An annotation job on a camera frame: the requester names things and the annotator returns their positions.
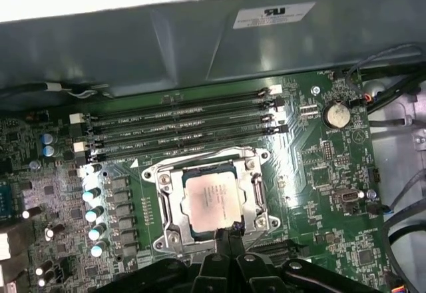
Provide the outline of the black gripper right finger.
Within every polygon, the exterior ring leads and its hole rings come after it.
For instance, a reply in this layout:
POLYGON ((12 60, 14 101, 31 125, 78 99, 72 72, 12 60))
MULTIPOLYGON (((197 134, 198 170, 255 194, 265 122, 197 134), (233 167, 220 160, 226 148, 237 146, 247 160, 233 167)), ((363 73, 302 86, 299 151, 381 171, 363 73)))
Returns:
POLYGON ((232 253, 245 292, 375 292, 376 289, 312 264, 293 258, 274 266, 268 256, 249 253, 243 245, 242 222, 232 224, 232 253))

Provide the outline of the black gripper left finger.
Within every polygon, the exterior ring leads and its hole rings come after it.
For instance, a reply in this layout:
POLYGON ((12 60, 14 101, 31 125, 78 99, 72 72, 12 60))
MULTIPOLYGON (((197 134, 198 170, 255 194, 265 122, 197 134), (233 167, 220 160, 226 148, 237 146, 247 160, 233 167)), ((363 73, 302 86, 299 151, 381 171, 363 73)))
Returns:
POLYGON ((230 273, 230 228, 215 233, 215 252, 186 265, 165 258, 97 288, 97 292, 226 292, 230 273))

